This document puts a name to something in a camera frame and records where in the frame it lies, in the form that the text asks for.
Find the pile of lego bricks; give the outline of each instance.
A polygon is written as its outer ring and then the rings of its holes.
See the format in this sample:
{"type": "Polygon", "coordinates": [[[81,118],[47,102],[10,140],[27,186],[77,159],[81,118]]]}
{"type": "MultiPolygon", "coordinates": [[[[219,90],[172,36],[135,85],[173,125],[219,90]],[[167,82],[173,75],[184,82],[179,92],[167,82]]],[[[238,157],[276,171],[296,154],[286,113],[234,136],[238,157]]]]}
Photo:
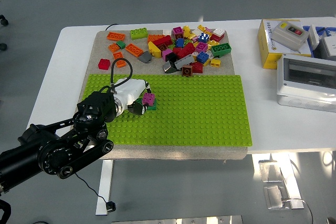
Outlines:
{"type": "MultiPolygon", "coordinates": [[[[153,57],[162,58],[163,70],[165,73],[182,71],[182,76],[190,77],[193,73],[203,73],[203,67],[210,65],[219,68],[220,58],[231,52],[229,43],[220,43],[225,37],[225,31],[221,28],[211,30],[199,25],[191,31],[188,26],[175,27],[171,35],[150,35],[146,28],[130,31],[132,40],[147,38],[147,50],[130,43],[126,46],[123,42],[126,34],[109,32],[108,40],[116,41],[108,46],[113,53],[114,59],[123,58],[120,51],[125,49],[127,52],[137,57],[143,63],[150,63],[153,57]]],[[[108,70],[109,59],[100,59],[99,69],[108,70]]],[[[124,67],[123,61],[117,62],[117,67],[124,67]]]]}

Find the yellow lego brick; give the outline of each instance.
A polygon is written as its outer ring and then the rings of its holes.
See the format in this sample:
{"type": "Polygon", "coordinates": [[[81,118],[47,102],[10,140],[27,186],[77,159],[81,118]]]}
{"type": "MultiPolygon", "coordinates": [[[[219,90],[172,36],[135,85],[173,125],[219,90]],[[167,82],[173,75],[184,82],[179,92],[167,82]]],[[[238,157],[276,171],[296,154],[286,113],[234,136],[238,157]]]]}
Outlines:
{"type": "Polygon", "coordinates": [[[210,66],[211,67],[216,67],[216,68],[219,68],[221,66],[221,61],[219,59],[212,59],[211,60],[211,63],[210,63],[210,66]]]}
{"type": "Polygon", "coordinates": [[[217,42],[217,41],[215,41],[215,40],[210,40],[209,42],[208,42],[208,45],[209,46],[217,46],[217,45],[219,45],[219,42],[217,42]]]}
{"type": "Polygon", "coordinates": [[[161,50],[157,48],[157,46],[154,45],[154,43],[151,41],[148,42],[148,51],[151,53],[152,56],[156,58],[162,57],[161,50]]]}
{"type": "Polygon", "coordinates": [[[183,38],[188,38],[190,36],[190,32],[184,31],[183,32],[183,38]]]}
{"type": "Polygon", "coordinates": [[[203,64],[203,67],[206,67],[206,66],[208,66],[209,65],[209,63],[211,62],[211,60],[210,59],[208,59],[204,64],[203,64]]]}
{"type": "Polygon", "coordinates": [[[184,30],[184,31],[187,31],[187,32],[190,33],[190,28],[189,28],[188,26],[184,26],[184,27],[183,27],[183,30],[184,30]]]}
{"type": "Polygon", "coordinates": [[[192,39],[194,37],[196,37],[196,34],[191,33],[190,36],[188,37],[188,39],[192,39]]]}
{"type": "Polygon", "coordinates": [[[197,28],[198,28],[199,30],[201,30],[202,32],[205,32],[205,31],[206,31],[205,27],[202,26],[202,25],[199,25],[197,28]]]}
{"type": "Polygon", "coordinates": [[[209,31],[205,31],[205,34],[208,34],[210,37],[212,36],[212,33],[210,33],[209,31]]]}

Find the blue lego brick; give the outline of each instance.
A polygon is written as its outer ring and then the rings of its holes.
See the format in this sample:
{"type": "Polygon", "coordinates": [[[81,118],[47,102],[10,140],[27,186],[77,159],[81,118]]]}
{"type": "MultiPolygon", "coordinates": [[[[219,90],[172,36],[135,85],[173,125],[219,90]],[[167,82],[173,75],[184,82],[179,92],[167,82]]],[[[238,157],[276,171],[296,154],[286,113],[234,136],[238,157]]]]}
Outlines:
{"type": "Polygon", "coordinates": [[[202,64],[204,64],[208,59],[209,55],[206,54],[205,52],[200,52],[196,57],[196,60],[202,64]]]}
{"type": "Polygon", "coordinates": [[[207,43],[209,40],[209,34],[205,34],[205,33],[201,33],[201,35],[199,35],[198,37],[198,42],[203,42],[203,43],[207,43]]]}
{"type": "Polygon", "coordinates": [[[176,47],[183,47],[184,46],[184,39],[179,38],[176,40],[176,47]]]}

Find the green lego brick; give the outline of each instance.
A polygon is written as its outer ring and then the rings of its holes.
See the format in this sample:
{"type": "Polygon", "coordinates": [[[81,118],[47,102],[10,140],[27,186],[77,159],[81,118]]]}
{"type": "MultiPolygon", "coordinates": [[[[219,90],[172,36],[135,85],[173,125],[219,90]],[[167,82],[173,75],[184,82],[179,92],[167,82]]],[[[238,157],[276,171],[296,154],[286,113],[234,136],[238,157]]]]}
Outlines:
{"type": "MultiPolygon", "coordinates": [[[[136,99],[136,102],[142,104],[142,98],[136,99]]],[[[157,102],[156,102],[156,98],[155,98],[153,106],[148,106],[147,110],[156,110],[156,106],[157,106],[157,102]]]]}
{"type": "Polygon", "coordinates": [[[120,47],[120,49],[124,49],[126,47],[126,44],[122,40],[117,41],[116,44],[120,47]]]}
{"type": "Polygon", "coordinates": [[[192,43],[193,41],[190,39],[185,39],[183,46],[185,47],[185,45],[187,45],[189,42],[192,43]]]}
{"type": "Polygon", "coordinates": [[[213,56],[220,58],[221,56],[230,53],[231,52],[231,47],[230,47],[229,43],[220,44],[220,45],[212,46],[211,47],[211,52],[212,52],[213,56]]]}
{"type": "MultiPolygon", "coordinates": [[[[252,146],[240,76],[132,78],[151,85],[157,108],[143,116],[125,111],[108,123],[108,139],[115,144],[252,146]]],[[[91,74],[83,98],[109,83],[108,74],[91,74]]]]}
{"type": "Polygon", "coordinates": [[[148,32],[146,28],[140,28],[140,29],[135,29],[131,30],[131,39],[142,39],[142,38],[147,38],[148,37],[148,32]]]}

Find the lego brick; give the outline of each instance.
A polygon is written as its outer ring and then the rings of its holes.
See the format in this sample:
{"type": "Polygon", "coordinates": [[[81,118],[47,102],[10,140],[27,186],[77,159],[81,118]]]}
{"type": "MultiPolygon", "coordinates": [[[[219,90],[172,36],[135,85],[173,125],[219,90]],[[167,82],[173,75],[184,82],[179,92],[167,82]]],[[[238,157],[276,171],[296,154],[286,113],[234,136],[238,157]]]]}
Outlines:
{"type": "Polygon", "coordinates": [[[193,67],[193,73],[203,73],[203,64],[200,62],[190,63],[190,66],[193,67]]]}
{"type": "Polygon", "coordinates": [[[153,41],[153,44],[156,45],[157,47],[159,47],[162,44],[165,44],[166,47],[173,44],[172,42],[172,37],[170,37],[170,35],[166,35],[160,39],[157,39],[155,41],[153,41]]]}
{"type": "Polygon", "coordinates": [[[219,42],[217,42],[215,40],[209,40],[208,45],[209,46],[216,46],[216,45],[219,45],[219,42]]]}
{"type": "Polygon", "coordinates": [[[162,57],[161,50],[157,48],[157,46],[154,45],[154,43],[151,41],[148,42],[148,51],[151,53],[152,56],[156,58],[162,57]]]}
{"type": "Polygon", "coordinates": [[[108,46],[108,49],[109,49],[112,53],[114,53],[114,52],[118,51],[118,50],[120,49],[120,47],[119,47],[116,43],[114,43],[114,44],[109,45],[109,46],[108,46]]]}
{"type": "Polygon", "coordinates": [[[210,64],[211,60],[207,59],[206,62],[203,63],[203,67],[206,67],[210,64]]]}
{"type": "Polygon", "coordinates": [[[188,43],[192,43],[193,41],[191,39],[185,39],[183,47],[185,47],[188,43]]]}
{"type": "Polygon", "coordinates": [[[173,53],[178,54],[179,52],[181,52],[181,50],[182,50],[182,47],[174,47],[173,48],[173,53]]]}
{"type": "Polygon", "coordinates": [[[120,47],[120,49],[124,49],[126,47],[126,44],[122,40],[117,41],[116,44],[120,47]]]}
{"type": "Polygon", "coordinates": [[[182,76],[186,77],[193,76],[193,67],[189,65],[184,65],[182,67],[182,76]]]}
{"type": "Polygon", "coordinates": [[[205,33],[201,33],[197,39],[198,42],[203,42],[203,43],[207,43],[209,40],[209,35],[205,34],[205,33]]]}
{"type": "MultiPolygon", "coordinates": [[[[119,59],[119,58],[124,58],[123,55],[122,55],[122,52],[113,53],[113,57],[114,57],[115,60],[119,59]]],[[[121,68],[121,67],[126,66],[126,62],[123,61],[123,60],[118,60],[116,65],[117,65],[117,68],[121,68]]]]}
{"type": "Polygon", "coordinates": [[[210,37],[210,40],[214,40],[214,41],[216,41],[216,42],[220,42],[221,41],[221,39],[223,39],[224,38],[224,36],[225,36],[225,34],[223,34],[222,36],[217,36],[217,35],[215,35],[215,34],[212,34],[211,35],[211,37],[210,37]]]}
{"type": "Polygon", "coordinates": [[[175,62],[175,68],[177,70],[180,70],[183,67],[183,65],[188,65],[192,62],[194,62],[193,56],[187,55],[186,57],[183,57],[182,59],[175,62]]]}
{"type": "Polygon", "coordinates": [[[140,28],[140,29],[131,30],[131,39],[132,40],[147,38],[147,36],[148,36],[148,32],[147,32],[147,29],[145,27],[140,28]]]}
{"type": "Polygon", "coordinates": [[[153,41],[155,41],[155,40],[157,40],[157,39],[161,39],[161,38],[163,38],[163,37],[164,37],[164,35],[159,35],[159,34],[148,34],[147,43],[148,43],[149,41],[153,42],[153,41]]]}
{"type": "Polygon", "coordinates": [[[183,29],[179,27],[173,28],[173,34],[183,34],[183,29]]]}
{"type": "Polygon", "coordinates": [[[184,46],[184,39],[183,38],[177,39],[175,46],[176,47],[183,47],[184,46]]]}
{"type": "Polygon", "coordinates": [[[98,68],[101,70],[109,70],[109,67],[111,65],[110,60],[108,59],[100,59],[98,63],[98,68]]]}
{"type": "Polygon", "coordinates": [[[176,62],[177,61],[177,55],[174,52],[171,52],[170,54],[166,55],[166,61],[176,62]]]}
{"type": "Polygon", "coordinates": [[[179,59],[186,57],[187,55],[192,54],[195,51],[195,47],[192,43],[188,43],[184,48],[177,54],[179,59]]]}
{"type": "Polygon", "coordinates": [[[142,105],[148,103],[149,106],[153,106],[155,101],[155,94],[145,93],[142,98],[142,105]]]}
{"type": "Polygon", "coordinates": [[[202,33],[202,31],[199,30],[199,29],[195,29],[195,30],[193,30],[193,34],[195,34],[196,36],[201,35],[201,33],[202,33]]]}
{"type": "Polygon", "coordinates": [[[190,28],[189,28],[189,26],[184,26],[184,27],[183,27],[183,31],[187,31],[187,32],[190,33],[190,28]]]}
{"type": "Polygon", "coordinates": [[[225,34],[225,30],[221,28],[217,28],[212,32],[214,35],[221,37],[222,35],[225,34]]]}
{"type": "Polygon", "coordinates": [[[199,42],[195,49],[197,52],[206,52],[208,50],[208,45],[203,42],[199,42]]]}
{"type": "Polygon", "coordinates": [[[114,40],[114,41],[119,41],[119,40],[124,40],[126,37],[125,34],[120,34],[120,33],[114,33],[114,32],[109,32],[107,35],[106,39],[108,40],[114,40]]]}
{"type": "MultiPolygon", "coordinates": [[[[125,111],[107,123],[108,139],[116,145],[252,146],[240,76],[134,74],[133,78],[150,83],[157,109],[143,116],[125,111]]],[[[90,75],[83,99],[109,84],[109,74],[90,75]]]]}
{"type": "Polygon", "coordinates": [[[165,73],[175,73],[177,69],[175,68],[175,64],[169,60],[163,65],[163,71],[165,73]]]}
{"type": "Polygon", "coordinates": [[[170,54],[171,52],[173,52],[173,51],[170,50],[170,49],[166,49],[166,50],[162,51],[162,59],[163,59],[164,61],[167,61],[167,60],[166,60],[166,55],[170,54]]]}
{"type": "Polygon", "coordinates": [[[191,33],[191,34],[188,36],[188,39],[193,39],[193,38],[195,38],[195,37],[196,37],[196,34],[191,33]]]}
{"type": "Polygon", "coordinates": [[[139,47],[137,47],[136,45],[130,43],[129,45],[127,45],[125,47],[126,51],[129,52],[130,54],[139,57],[140,55],[143,54],[143,50],[139,47]]]}
{"type": "Polygon", "coordinates": [[[206,30],[205,30],[205,27],[202,26],[202,25],[199,25],[197,28],[198,28],[199,30],[201,30],[202,32],[205,32],[205,31],[206,31],[206,30]]]}
{"type": "Polygon", "coordinates": [[[196,60],[202,64],[204,64],[208,59],[209,55],[204,52],[200,52],[196,57],[196,60]]]}
{"type": "MultiPolygon", "coordinates": [[[[136,99],[136,102],[141,104],[142,98],[136,99]]],[[[155,98],[153,106],[148,106],[147,110],[156,110],[157,106],[158,106],[158,100],[155,98]]]]}
{"type": "Polygon", "coordinates": [[[211,67],[216,67],[216,68],[219,68],[221,66],[221,61],[219,59],[212,59],[211,60],[211,63],[210,63],[210,66],[211,67]]]}
{"type": "Polygon", "coordinates": [[[225,54],[230,53],[231,52],[231,47],[230,47],[229,43],[224,43],[224,44],[220,44],[220,45],[211,47],[211,52],[212,52],[213,56],[221,57],[225,54]]]}
{"type": "Polygon", "coordinates": [[[149,63],[152,58],[153,56],[148,51],[145,51],[142,55],[138,57],[138,60],[143,63],[149,63]]]}

